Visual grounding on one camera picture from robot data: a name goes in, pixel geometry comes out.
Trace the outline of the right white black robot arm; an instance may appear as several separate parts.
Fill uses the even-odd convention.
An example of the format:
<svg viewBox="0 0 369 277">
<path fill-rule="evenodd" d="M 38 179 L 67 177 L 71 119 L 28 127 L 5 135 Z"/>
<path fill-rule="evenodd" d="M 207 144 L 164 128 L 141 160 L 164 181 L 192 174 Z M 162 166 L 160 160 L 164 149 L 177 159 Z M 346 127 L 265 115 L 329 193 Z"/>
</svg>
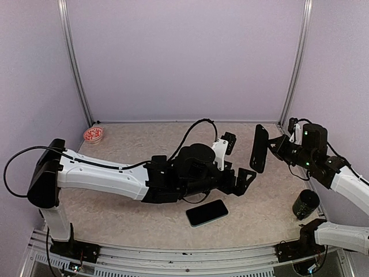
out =
<svg viewBox="0 0 369 277">
<path fill-rule="evenodd" d="M 300 166 L 327 189 L 344 196 L 365 213 L 368 212 L 368 181 L 354 172 L 350 163 L 340 155 L 329 156 L 327 130 L 315 123 L 306 123 L 300 132 L 300 144 L 291 142 L 287 135 L 270 139 L 259 127 L 255 141 L 261 143 L 261 156 L 270 151 L 277 159 L 291 166 Z M 296 241 L 278 244 L 280 262 L 302 259 L 335 246 L 368 254 L 368 228 L 335 224 L 314 219 L 300 229 Z"/>
</svg>

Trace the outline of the black phone case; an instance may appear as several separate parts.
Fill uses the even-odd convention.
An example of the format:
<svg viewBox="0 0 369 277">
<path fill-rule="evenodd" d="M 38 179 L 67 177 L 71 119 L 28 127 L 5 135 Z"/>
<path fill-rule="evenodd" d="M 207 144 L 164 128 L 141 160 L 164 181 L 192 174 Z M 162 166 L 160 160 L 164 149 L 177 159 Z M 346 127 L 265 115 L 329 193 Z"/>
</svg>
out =
<svg viewBox="0 0 369 277">
<path fill-rule="evenodd" d="M 259 174 L 263 173 L 265 169 L 266 157 L 268 153 L 268 145 L 269 145 L 268 131 L 261 124 L 257 124 L 255 127 L 253 148 L 251 151 L 249 165 L 254 171 L 256 171 Z"/>
</svg>

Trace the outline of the black phone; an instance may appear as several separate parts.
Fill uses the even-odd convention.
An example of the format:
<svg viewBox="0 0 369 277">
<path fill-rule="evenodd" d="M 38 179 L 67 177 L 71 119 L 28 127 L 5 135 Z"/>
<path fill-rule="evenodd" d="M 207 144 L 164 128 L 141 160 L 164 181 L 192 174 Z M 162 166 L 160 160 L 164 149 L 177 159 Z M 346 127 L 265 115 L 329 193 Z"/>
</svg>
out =
<svg viewBox="0 0 369 277">
<path fill-rule="evenodd" d="M 192 227 L 201 226 L 227 215 L 228 209 L 222 200 L 215 200 L 186 211 Z"/>
</svg>

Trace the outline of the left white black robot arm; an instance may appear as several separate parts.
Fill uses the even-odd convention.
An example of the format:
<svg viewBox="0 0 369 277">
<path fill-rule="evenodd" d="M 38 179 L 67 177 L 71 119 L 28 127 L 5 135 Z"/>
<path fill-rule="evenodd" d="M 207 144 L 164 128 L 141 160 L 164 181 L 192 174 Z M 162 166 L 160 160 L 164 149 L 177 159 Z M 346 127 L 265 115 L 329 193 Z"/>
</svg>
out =
<svg viewBox="0 0 369 277">
<path fill-rule="evenodd" d="M 234 170 L 225 156 L 229 142 L 212 146 L 195 143 L 179 150 L 175 158 L 153 156 L 134 165 L 83 156 L 65 148 L 56 138 L 37 161 L 27 199 L 38 207 L 49 228 L 50 251 L 63 257 L 95 263 L 100 246 L 74 238 L 73 225 L 59 201 L 62 188 L 118 194 L 149 204 L 175 203 L 195 194 L 217 189 L 242 196 L 256 178 L 248 169 Z"/>
</svg>

